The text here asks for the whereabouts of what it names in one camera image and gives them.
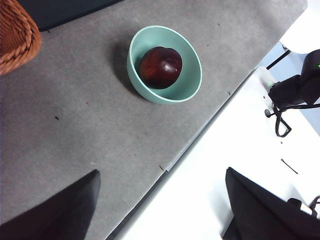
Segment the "basket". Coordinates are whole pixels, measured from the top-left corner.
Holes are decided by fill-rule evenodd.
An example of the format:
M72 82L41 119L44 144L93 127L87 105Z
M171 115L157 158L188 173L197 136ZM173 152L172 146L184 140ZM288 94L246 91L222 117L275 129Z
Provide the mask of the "basket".
M0 0L0 75L33 59L40 50L37 25L16 0Z

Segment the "apple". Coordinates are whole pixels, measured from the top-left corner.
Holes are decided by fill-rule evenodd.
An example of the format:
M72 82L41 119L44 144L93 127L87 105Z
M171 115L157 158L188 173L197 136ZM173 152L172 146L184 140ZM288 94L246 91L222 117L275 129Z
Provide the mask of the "apple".
M148 87L166 89L177 81L181 69L182 58L176 50L157 46L142 57L138 74Z

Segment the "white surface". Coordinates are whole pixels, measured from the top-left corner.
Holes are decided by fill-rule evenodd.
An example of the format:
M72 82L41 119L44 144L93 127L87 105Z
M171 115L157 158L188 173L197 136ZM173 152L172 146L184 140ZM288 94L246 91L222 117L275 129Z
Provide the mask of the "white surface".
M297 54L320 49L320 0L308 0L304 13L286 31L280 42Z
M271 101L262 82L274 81L264 67L248 77L117 240L220 240L232 219L228 167L285 201L292 197L309 204L320 194L318 134L298 110L282 115L292 127L285 138L274 133L275 117L265 117Z

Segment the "cable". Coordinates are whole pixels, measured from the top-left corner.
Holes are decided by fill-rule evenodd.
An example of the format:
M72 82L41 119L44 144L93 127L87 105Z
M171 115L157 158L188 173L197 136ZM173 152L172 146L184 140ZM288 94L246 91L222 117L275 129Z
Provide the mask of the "cable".
M315 199L310 203L309 208L314 210L316 208L316 205L320 204L320 202L318 202L319 199L320 199L320 195L315 197Z
M273 113L267 115L267 118L270 118L273 115L276 115L276 121L275 121L275 134L278 137L284 138L285 136L287 136L292 128L285 122L285 120L283 120L282 118L282 113L289 110L289 109L315 109L315 108L320 108L320 103L317 104L303 104L303 105L292 105L292 106L287 106L282 108L281 110L278 110L278 107L274 104L272 109L273 109ZM279 134L279 126L280 126L280 122L283 123L285 125L285 127L287 128L287 131L280 135Z

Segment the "gray mat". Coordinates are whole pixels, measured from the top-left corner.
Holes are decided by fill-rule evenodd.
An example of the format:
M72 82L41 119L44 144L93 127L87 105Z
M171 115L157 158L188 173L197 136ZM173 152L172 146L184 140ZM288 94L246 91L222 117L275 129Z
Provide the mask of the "gray mat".
M42 33L37 57L1 77L1 222L98 169L86 239L104 240L305 7L304 0L126 0ZM127 50L147 25L170 27L194 46L203 82L193 99L155 104L131 86Z

